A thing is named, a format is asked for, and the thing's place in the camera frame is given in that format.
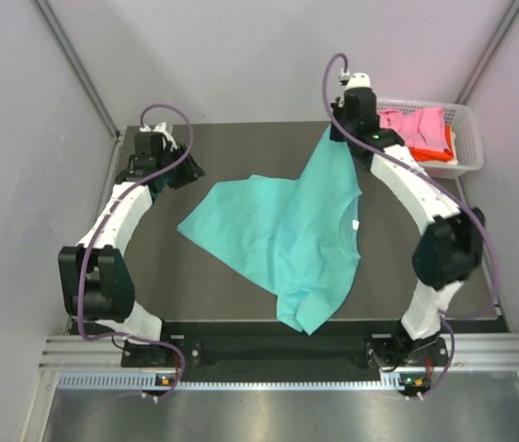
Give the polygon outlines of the teal t shirt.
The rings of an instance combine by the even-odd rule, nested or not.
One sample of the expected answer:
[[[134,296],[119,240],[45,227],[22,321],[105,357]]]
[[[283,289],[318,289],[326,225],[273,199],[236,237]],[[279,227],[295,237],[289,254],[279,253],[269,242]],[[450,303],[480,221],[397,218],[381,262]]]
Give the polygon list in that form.
[[[311,335],[352,289],[361,194],[348,147],[325,132],[297,179],[220,181],[177,230],[275,295],[277,319]]]

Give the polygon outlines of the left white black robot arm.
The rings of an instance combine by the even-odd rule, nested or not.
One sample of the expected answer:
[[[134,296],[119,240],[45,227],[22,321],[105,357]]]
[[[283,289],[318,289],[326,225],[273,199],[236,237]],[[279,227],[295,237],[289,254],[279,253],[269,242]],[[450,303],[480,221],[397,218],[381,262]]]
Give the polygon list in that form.
[[[106,327],[113,336],[141,344],[144,357],[160,366],[173,356],[174,344],[166,323],[137,302],[124,254],[161,193],[205,173],[165,123],[140,127],[133,145],[94,226],[74,246],[61,248],[58,267],[65,310],[80,332],[89,322]]]

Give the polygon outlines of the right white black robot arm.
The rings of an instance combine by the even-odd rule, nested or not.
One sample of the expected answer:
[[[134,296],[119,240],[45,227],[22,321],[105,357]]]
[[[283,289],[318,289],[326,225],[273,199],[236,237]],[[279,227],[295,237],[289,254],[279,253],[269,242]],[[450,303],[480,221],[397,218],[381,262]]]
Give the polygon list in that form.
[[[417,283],[392,334],[397,358],[413,365],[427,355],[442,314],[480,265],[484,214],[478,208],[463,210],[433,184],[398,133],[381,126],[370,87],[348,85],[330,107],[331,140],[346,142],[352,156],[398,198],[421,234],[411,258]]]

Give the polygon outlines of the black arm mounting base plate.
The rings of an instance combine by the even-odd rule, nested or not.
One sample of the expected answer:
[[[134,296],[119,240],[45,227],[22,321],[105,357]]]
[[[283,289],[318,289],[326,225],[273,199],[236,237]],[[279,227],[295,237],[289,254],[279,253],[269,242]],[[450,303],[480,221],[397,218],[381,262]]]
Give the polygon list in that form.
[[[162,338],[181,350],[190,370],[251,361],[272,361],[277,370],[319,362],[390,369],[448,360],[439,333],[413,342],[396,320],[329,320],[311,335],[273,320],[171,321]]]

